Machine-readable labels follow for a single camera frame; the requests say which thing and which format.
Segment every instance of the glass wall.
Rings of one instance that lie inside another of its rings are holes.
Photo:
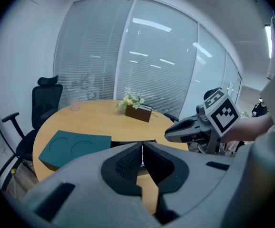
[[[125,87],[161,113],[196,113],[206,91],[236,101],[241,78],[226,49],[197,21],[150,0],[82,0],[70,8],[56,46],[60,108],[122,99]]]
[[[196,57],[197,22],[149,0],[137,0],[119,67],[117,99],[125,87],[162,113],[179,116]]]
[[[180,118],[196,114],[196,106],[203,103],[204,94],[221,87],[225,71],[226,50],[203,27],[199,27],[196,63]]]
[[[57,42],[54,73],[69,99],[112,99],[119,45],[133,0],[83,0],[70,8]]]

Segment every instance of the table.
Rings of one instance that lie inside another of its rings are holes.
[[[112,141],[142,141],[155,139],[158,143],[177,149],[187,150],[186,143],[169,142],[164,132],[173,123],[163,114],[153,111],[149,123],[125,116],[117,111],[116,100],[95,100],[79,103],[80,110],[70,111],[65,107],[53,114],[40,128],[33,147],[33,164],[39,181],[54,172],[38,157],[47,143],[58,131],[109,135]],[[142,203],[151,213],[156,211],[158,189],[149,174],[137,177],[137,185],[142,187]]]

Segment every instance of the teal mat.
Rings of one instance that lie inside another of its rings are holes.
[[[110,145],[111,136],[57,131],[39,159],[60,168],[77,157],[109,149]]]

